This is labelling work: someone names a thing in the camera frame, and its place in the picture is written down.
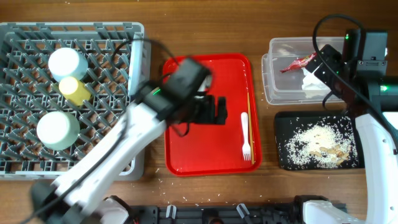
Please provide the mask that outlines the white paper napkin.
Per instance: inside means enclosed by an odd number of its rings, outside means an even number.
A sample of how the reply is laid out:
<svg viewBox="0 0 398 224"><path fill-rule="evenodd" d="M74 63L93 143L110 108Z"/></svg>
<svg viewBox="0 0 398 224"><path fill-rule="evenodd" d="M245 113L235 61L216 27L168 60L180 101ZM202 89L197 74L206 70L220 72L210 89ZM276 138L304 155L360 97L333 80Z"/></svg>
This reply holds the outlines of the white paper napkin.
<svg viewBox="0 0 398 224"><path fill-rule="evenodd" d="M314 73L309 72L306 68L302 68L304 78L302 84L302 90L329 90L329 88L319 80Z"/></svg>

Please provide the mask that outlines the red snack wrapper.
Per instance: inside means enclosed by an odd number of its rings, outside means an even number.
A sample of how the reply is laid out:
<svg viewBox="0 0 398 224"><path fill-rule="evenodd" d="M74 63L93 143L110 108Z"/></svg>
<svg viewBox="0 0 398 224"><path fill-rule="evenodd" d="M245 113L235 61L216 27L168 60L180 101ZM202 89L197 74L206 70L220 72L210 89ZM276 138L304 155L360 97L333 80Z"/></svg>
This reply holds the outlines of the red snack wrapper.
<svg viewBox="0 0 398 224"><path fill-rule="evenodd" d="M294 60L289 66L285 67L284 69L280 70L281 73L289 72L292 70L297 70L307 66L307 64L313 60L317 56L317 53L314 52L304 58L299 58Z"/></svg>

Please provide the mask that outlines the large light blue plate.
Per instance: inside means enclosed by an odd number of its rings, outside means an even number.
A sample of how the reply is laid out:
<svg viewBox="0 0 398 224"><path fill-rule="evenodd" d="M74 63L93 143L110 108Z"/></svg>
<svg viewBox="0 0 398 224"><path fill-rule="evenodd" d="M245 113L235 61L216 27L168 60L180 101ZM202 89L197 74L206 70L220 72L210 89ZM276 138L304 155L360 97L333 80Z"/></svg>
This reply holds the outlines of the large light blue plate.
<svg viewBox="0 0 398 224"><path fill-rule="evenodd" d="M131 57L127 81L127 92L129 96L136 94L140 83L142 65L143 41L140 35L135 34L131 45Z"/></svg>

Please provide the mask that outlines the wooden chopstick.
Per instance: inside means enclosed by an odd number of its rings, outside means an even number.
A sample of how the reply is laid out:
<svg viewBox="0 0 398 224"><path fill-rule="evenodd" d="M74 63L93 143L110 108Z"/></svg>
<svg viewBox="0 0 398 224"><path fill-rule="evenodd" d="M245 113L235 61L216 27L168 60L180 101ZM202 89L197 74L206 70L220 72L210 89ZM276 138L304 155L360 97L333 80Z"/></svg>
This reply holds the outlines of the wooden chopstick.
<svg viewBox="0 0 398 224"><path fill-rule="evenodd" d="M249 93L247 93L247 104L248 104L248 123L249 123L249 145L251 149L251 164L254 165L254 146L253 146L253 136L252 136L251 104L250 104Z"/></svg>

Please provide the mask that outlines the white plastic fork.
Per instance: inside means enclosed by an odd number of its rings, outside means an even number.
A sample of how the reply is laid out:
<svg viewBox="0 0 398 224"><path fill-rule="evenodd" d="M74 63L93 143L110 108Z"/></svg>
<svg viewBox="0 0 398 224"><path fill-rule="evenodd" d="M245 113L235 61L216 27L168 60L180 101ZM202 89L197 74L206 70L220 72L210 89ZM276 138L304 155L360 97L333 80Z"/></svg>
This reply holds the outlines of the white plastic fork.
<svg viewBox="0 0 398 224"><path fill-rule="evenodd" d="M241 127L243 132L243 159L245 161L251 161L251 147L249 145L249 118L246 112L241 113Z"/></svg>

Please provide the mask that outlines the yellow plastic cup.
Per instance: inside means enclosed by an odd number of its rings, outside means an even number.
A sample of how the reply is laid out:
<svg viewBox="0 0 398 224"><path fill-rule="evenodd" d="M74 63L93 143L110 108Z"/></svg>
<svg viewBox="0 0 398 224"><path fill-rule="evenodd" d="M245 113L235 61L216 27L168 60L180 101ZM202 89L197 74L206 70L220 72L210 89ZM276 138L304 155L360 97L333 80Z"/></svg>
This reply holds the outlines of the yellow plastic cup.
<svg viewBox="0 0 398 224"><path fill-rule="evenodd" d="M58 87L65 99L76 106L83 105L84 100L89 101L91 98L91 93L85 88L85 84L75 77L63 78Z"/></svg>

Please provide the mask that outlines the small light blue bowl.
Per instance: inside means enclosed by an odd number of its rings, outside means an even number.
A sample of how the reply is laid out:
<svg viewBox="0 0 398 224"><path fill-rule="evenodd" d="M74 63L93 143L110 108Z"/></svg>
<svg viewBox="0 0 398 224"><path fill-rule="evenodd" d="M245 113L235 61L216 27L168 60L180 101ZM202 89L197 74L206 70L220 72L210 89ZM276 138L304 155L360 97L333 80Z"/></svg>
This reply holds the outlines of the small light blue bowl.
<svg viewBox="0 0 398 224"><path fill-rule="evenodd" d="M66 77L82 80L86 76L88 62L83 54L65 47L57 49L50 55L48 67L57 82Z"/></svg>

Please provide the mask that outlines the green bowl with food scraps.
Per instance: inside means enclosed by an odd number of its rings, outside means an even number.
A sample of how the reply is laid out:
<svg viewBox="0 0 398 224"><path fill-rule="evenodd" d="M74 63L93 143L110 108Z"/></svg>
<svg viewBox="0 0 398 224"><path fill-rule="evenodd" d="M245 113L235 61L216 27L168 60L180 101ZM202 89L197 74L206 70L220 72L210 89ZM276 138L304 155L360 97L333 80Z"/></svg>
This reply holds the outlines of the green bowl with food scraps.
<svg viewBox="0 0 398 224"><path fill-rule="evenodd" d="M74 115L53 111L39 120L36 133L45 147L61 151L75 143L80 133L80 125Z"/></svg>

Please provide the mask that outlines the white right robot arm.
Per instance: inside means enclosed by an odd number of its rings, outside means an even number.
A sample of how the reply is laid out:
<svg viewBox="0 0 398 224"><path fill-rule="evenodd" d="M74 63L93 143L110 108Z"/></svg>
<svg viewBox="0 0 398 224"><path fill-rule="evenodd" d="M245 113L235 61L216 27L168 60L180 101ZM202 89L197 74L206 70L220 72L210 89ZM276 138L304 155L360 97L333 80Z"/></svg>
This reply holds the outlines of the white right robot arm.
<svg viewBox="0 0 398 224"><path fill-rule="evenodd" d="M320 26L340 18L357 25L346 31L343 51L319 48ZM320 19L312 34L316 56L306 68L343 100L354 117L368 191L365 223L397 223L397 77L388 77L387 32L366 29L344 14Z"/></svg>

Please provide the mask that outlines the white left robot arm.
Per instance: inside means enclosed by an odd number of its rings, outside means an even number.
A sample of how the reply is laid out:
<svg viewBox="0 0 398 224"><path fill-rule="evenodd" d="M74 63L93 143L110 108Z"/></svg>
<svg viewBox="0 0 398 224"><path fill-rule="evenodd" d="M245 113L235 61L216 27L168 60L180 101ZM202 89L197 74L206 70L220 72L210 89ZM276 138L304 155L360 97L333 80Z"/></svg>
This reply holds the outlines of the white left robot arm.
<svg viewBox="0 0 398 224"><path fill-rule="evenodd" d="M224 125L225 98L209 94L211 70L191 57L173 73L139 84L111 131L72 169L51 184L30 188L32 214L45 223L133 223L132 208L116 196L104 198L116 177L149 145L175 124Z"/></svg>

